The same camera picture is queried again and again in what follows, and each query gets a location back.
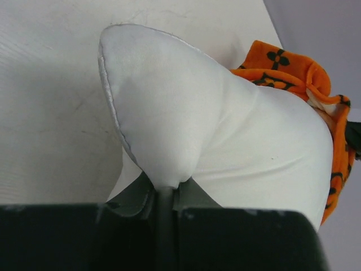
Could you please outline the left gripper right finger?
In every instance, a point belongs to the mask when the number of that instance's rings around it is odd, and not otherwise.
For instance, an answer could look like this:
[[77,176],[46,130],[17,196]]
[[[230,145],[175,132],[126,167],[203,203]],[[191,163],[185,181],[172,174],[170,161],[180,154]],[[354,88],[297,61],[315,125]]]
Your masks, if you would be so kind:
[[301,213],[222,208],[193,179],[176,192],[179,270],[329,270]]

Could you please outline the orange patterned pillowcase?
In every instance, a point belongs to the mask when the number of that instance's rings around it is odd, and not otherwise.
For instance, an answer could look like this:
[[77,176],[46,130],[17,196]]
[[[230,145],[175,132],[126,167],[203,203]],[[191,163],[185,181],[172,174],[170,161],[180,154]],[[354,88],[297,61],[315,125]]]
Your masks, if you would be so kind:
[[288,91],[325,117],[331,126],[333,161],[330,188],[321,222],[335,211],[355,163],[355,151],[346,142],[345,130],[351,102],[347,96],[331,96],[331,81],[324,68],[305,55],[254,41],[242,65],[231,73],[257,86]]

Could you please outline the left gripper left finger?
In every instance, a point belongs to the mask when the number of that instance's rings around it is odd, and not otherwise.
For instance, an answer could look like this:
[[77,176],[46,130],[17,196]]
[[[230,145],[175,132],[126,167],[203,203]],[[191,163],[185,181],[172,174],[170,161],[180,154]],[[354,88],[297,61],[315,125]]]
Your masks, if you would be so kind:
[[2,205],[1,269],[154,270],[153,199],[141,174],[108,203]]

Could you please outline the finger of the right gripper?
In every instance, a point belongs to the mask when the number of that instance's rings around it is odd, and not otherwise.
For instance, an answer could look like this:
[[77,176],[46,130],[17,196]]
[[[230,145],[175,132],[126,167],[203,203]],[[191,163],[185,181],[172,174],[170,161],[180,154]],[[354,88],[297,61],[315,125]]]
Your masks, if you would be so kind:
[[355,151],[355,160],[360,161],[361,123],[354,121],[347,121],[345,137],[346,137],[346,142]]

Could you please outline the white pillow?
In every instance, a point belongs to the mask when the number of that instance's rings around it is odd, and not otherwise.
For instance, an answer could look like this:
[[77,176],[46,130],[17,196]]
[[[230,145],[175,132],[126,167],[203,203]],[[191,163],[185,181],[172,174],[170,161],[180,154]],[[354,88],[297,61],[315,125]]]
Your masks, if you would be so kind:
[[111,198],[142,173],[157,189],[193,179],[222,207],[296,211],[320,228],[333,160],[320,110],[142,25],[103,30],[98,59],[123,152]]

